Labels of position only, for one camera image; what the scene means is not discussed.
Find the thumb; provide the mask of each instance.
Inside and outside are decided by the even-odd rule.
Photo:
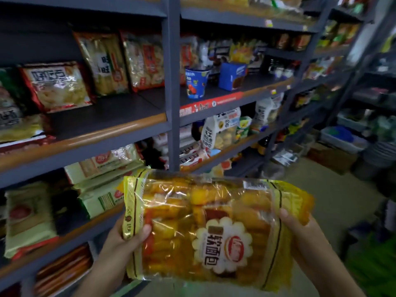
[[[137,247],[139,247],[151,234],[151,225],[146,224],[139,231],[137,235],[132,237],[130,240],[125,242],[125,248],[128,252],[132,253]]]
[[[304,236],[304,226],[284,208],[279,210],[279,218],[296,237]]]

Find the blue snack cup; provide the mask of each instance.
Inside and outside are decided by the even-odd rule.
[[[200,99],[205,94],[205,87],[210,69],[186,68],[187,96],[190,99]]]

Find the price tag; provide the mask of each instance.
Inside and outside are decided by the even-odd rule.
[[[272,20],[265,20],[265,26],[266,27],[274,27],[274,24],[272,24]]]

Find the yellow bread package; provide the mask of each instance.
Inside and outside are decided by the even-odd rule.
[[[124,239],[152,233],[127,265],[130,278],[289,286],[292,234],[280,207],[306,224],[313,197],[283,181],[208,178],[146,169],[124,177]]]

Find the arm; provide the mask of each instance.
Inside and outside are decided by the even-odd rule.
[[[305,226],[285,209],[279,217],[295,236],[294,259],[321,297],[365,297],[312,216]]]
[[[116,222],[108,233],[102,251],[93,264],[73,297],[108,297],[121,285],[126,265],[132,252],[138,248],[151,232],[151,226],[145,225],[141,231],[128,241],[121,235],[124,216]]]

